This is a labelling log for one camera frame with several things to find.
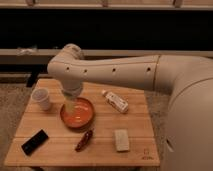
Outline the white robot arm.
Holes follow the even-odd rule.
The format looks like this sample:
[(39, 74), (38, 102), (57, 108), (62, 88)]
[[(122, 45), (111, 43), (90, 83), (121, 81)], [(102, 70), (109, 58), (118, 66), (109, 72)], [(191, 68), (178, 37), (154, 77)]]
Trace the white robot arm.
[(47, 70), (71, 99), (85, 82), (168, 94), (162, 171), (213, 171), (213, 59), (148, 55), (86, 60), (79, 46), (68, 44)]

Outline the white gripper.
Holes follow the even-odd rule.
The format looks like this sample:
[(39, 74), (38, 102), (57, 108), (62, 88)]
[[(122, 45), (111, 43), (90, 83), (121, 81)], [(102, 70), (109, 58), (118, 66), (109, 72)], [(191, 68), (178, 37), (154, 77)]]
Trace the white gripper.
[(77, 98), (81, 94), (82, 89), (82, 83), (68, 82), (62, 84), (62, 93), (67, 96), (65, 98), (65, 110), (67, 113), (72, 113), (75, 109), (75, 99), (70, 98)]

